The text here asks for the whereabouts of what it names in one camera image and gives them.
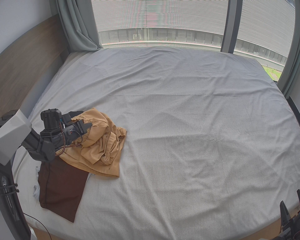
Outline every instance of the headboard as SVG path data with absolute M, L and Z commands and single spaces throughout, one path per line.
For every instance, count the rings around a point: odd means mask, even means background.
M 36 25 L 0 54 L 0 116 L 26 95 L 68 47 L 58 14 Z

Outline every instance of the clothing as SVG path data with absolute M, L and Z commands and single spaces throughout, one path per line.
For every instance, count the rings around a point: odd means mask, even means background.
M 40 171 L 40 167 L 36 166 L 35 167 L 35 174 L 36 174 L 36 177 L 38 179 L 38 173 Z M 88 177 L 85 181 L 85 183 L 87 183 L 88 179 L 90 178 L 91 175 L 94 175 L 92 173 L 88 173 Z M 36 185 L 33 186 L 33 195 L 32 195 L 36 200 L 39 201 L 39 198 L 40 198 L 40 185 L 37 183 Z
M 73 223 L 88 174 L 59 157 L 42 162 L 38 173 L 40 206 Z
M 66 163 L 84 171 L 103 175 L 119 176 L 119 162 L 127 131 L 116 127 L 105 114 L 92 108 L 72 118 L 92 123 L 88 132 L 82 136 L 81 145 L 66 148 L 60 158 Z

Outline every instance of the white bed sheet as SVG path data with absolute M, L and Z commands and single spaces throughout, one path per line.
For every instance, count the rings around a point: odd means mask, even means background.
M 96 107 L 127 129 L 120 177 L 91 176 L 71 223 L 32 196 L 34 161 L 13 164 L 25 213 L 64 239 L 239 239 L 298 204 L 300 128 L 260 64 L 169 47 L 69 56 L 30 118 Z M 27 217 L 30 224 L 43 227 Z

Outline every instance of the mattress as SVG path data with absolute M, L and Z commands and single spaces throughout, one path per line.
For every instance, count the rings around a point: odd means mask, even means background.
M 30 120 L 40 132 L 45 109 L 92 107 L 127 137 L 120 177 L 91 176 L 74 223 L 32 196 L 40 162 L 19 148 L 13 163 L 23 212 L 58 237 L 239 239 L 278 219 L 280 201 L 298 204 L 300 128 L 255 59 L 170 47 L 74 53 Z

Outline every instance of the grass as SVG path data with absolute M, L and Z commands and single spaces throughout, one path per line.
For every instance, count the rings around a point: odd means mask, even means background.
M 262 67 L 267 72 L 267 74 L 269 74 L 269 76 L 271 77 L 271 79 L 273 79 L 274 81 L 278 81 L 278 79 L 281 76 L 281 72 L 277 71 L 274 68 L 270 68 L 270 67 L 266 67 L 266 66 L 262 66 Z

